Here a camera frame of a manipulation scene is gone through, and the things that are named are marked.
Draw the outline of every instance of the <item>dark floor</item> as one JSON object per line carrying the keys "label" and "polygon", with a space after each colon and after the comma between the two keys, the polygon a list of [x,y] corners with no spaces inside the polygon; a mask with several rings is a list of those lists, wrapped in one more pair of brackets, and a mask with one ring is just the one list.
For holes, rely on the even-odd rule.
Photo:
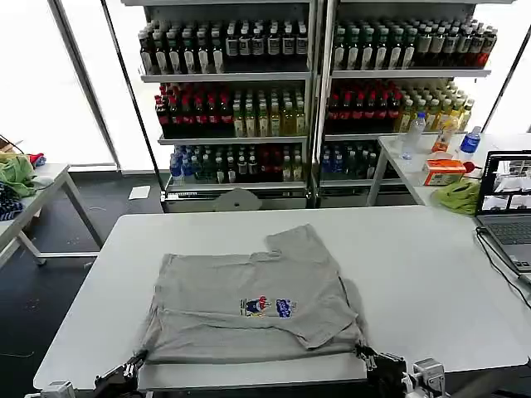
{"label": "dark floor", "polygon": [[[154,176],[120,177],[119,174],[78,174],[72,176],[80,189],[94,223],[107,236],[123,214],[160,213],[159,189]],[[148,199],[129,201],[132,187],[150,185]],[[63,192],[42,209],[32,223],[28,236],[43,251],[98,250]],[[88,259],[48,260],[37,268],[22,249],[0,269],[0,386],[2,397],[21,398],[33,390],[32,381],[65,317],[91,262]],[[531,378],[511,383],[514,390],[529,394]],[[283,390],[285,396],[322,396],[335,391],[336,396],[366,396],[354,393],[350,386],[298,387]],[[271,391],[273,396],[282,395]],[[257,391],[213,396],[258,396]],[[261,396],[269,395],[261,389]]]}

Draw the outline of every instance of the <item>gray t-shirt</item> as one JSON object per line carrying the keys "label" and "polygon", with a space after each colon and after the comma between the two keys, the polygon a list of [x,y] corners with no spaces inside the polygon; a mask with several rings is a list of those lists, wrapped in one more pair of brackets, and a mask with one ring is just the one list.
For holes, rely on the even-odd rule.
{"label": "gray t-shirt", "polygon": [[339,278],[313,227],[266,243],[269,253],[164,256],[139,347],[149,350],[148,362],[264,362],[352,351],[363,339],[361,303],[352,303],[352,284]]}

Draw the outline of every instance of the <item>paper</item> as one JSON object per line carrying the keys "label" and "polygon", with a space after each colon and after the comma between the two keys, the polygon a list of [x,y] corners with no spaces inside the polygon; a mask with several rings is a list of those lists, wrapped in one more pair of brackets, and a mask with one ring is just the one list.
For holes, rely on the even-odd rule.
{"label": "paper", "polygon": [[129,194],[129,200],[133,199],[147,199],[149,196],[149,190],[151,187],[149,185],[143,185],[141,187],[133,187],[131,193]]}

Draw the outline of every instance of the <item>laptop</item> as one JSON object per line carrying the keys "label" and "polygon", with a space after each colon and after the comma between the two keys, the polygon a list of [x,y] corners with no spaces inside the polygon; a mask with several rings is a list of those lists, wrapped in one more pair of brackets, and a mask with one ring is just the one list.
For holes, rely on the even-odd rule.
{"label": "laptop", "polygon": [[520,273],[531,272],[531,151],[491,151],[475,217]]}

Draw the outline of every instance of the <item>cardboard box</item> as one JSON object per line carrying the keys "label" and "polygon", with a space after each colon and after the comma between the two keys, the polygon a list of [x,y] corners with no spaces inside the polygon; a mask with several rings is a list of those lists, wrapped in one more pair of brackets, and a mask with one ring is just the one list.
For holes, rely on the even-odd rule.
{"label": "cardboard box", "polygon": [[422,168],[422,181],[424,185],[449,185],[458,182],[466,168],[461,160],[454,159],[428,159]]}

